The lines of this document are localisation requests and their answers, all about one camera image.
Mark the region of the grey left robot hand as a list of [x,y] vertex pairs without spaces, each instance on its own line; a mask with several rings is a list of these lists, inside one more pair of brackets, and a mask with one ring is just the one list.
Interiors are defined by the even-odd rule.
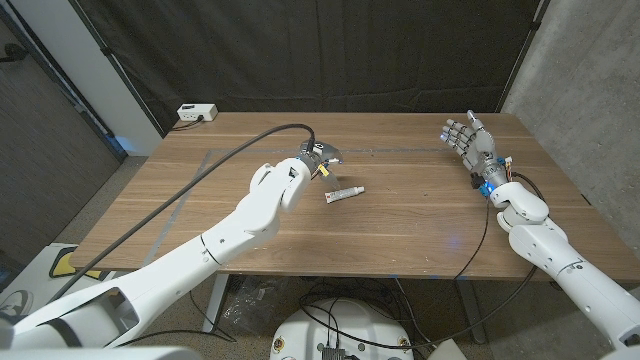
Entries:
[[340,190],[341,185],[337,176],[332,172],[331,166],[344,162],[342,152],[336,147],[321,141],[316,141],[313,147],[308,150],[307,146],[309,144],[309,141],[301,144],[299,159],[309,167],[311,178],[318,177],[333,190]]

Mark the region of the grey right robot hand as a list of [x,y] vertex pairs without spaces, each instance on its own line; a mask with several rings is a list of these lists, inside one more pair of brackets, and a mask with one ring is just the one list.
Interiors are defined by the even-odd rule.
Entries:
[[467,111],[467,119],[468,123],[448,119],[440,139],[461,157],[474,182],[481,178],[494,188],[506,184],[506,170],[498,161],[493,136],[473,111]]

